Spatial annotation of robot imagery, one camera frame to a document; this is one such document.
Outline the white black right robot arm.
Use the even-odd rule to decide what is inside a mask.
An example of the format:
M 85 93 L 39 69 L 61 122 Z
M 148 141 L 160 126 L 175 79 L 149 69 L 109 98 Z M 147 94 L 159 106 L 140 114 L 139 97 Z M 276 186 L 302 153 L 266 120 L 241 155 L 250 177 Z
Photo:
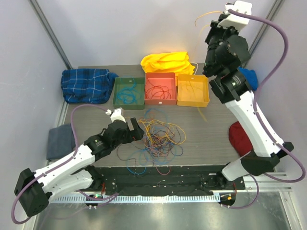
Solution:
M 209 82 L 214 95 L 235 115 L 252 144 L 252 150 L 227 164 L 217 176 L 217 185 L 222 189 L 228 189 L 241 176 L 268 173 L 280 158 L 291 156 L 294 149 L 291 142 L 283 141 L 274 132 L 257 104 L 260 91 L 253 92 L 239 71 L 239 67 L 251 58 L 246 39 L 239 35 L 240 26 L 247 25 L 249 20 L 272 26 L 287 41 L 282 29 L 271 21 L 232 9 L 223 12 L 210 25 L 205 40 L 208 49 L 203 74 L 214 77 Z

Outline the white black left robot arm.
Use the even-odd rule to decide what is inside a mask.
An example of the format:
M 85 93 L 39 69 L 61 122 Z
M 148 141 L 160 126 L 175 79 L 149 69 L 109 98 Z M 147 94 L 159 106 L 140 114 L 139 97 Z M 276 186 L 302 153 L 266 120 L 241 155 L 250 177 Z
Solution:
M 115 120 L 101 133 L 89 137 L 76 152 L 34 172 L 29 168 L 23 170 L 14 190 L 14 203 L 20 203 L 30 218 L 58 197 L 81 189 L 99 190 L 104 178 L 92 164 L 119 145 L 143 138 L 144 131 L 136 118 L 131 118 L 131 123 L 132 130 L 127 122 Z

